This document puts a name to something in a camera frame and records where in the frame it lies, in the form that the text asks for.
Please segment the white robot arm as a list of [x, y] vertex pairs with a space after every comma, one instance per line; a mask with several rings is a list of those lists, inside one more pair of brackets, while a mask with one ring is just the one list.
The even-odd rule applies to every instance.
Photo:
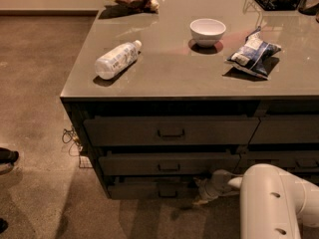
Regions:
[[275, 165], [242, 174], [220, 169], [195, 183], [198, 204], [239, 196], [240, 239], [302, 239], [302, 225], [319, 227], [319, 187]]

